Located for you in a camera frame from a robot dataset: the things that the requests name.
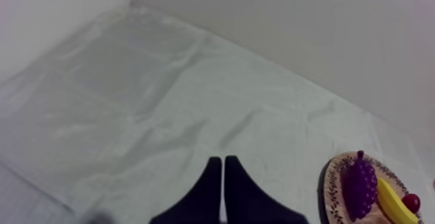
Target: purple grapes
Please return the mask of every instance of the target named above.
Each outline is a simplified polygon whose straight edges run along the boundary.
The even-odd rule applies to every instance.
[[[364,218],[377,199],[375,169],[363,157],[364,152],[358,151],[358,158],[344,175],[343,197],[352,220]]]

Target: wrinkled fabric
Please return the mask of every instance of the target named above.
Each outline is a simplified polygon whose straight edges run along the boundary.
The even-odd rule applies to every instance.
[[[1,159],[78,215],[146,223],[210,156],[237,155],[319,223],[329,159],[381,158],[367,113],[274,63],[147,8],[92,22],[0,87]]]

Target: red apple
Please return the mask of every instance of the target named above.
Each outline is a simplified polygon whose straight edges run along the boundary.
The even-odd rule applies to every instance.
[[[416,194],[405,195],[402,202],[414,214],[420,209],[420,198]]]

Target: decorative plate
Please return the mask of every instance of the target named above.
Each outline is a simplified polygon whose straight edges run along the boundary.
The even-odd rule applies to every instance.
[[[341,189],[341,177],[345,169],[352,165],[357,159],[357,152],[347,152],[338,155],[329,162],[324,172],[324,185],[323,185],[323,198],[325,204],[325,212],[329,224],[347,224],[347,223],[376,223],[387,224],[392,223],[381,211],[377,202],[372,206],[367,216],[362,219],[357,219],[355,222],[350,220],[350,217],[346,211]],[[373,157],[364,154],[364,159],[370,161],[375,168],[376,176],[382,177],[388,182],[391,187],[396,191],[400,198],[403,198],[408,194],[407,188],[403,185],[400,179],[390,171],[383,163],[374,159]],[[419,219],[419,223],[422,224],[420,213],[416,216]]]

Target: yellow banana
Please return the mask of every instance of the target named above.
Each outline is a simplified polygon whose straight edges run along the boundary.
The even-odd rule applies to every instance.
[[[377,200],[384,213],[395,224],[417,224],[418,218],[403,204],[393,188],[382,178],[377,178]]]

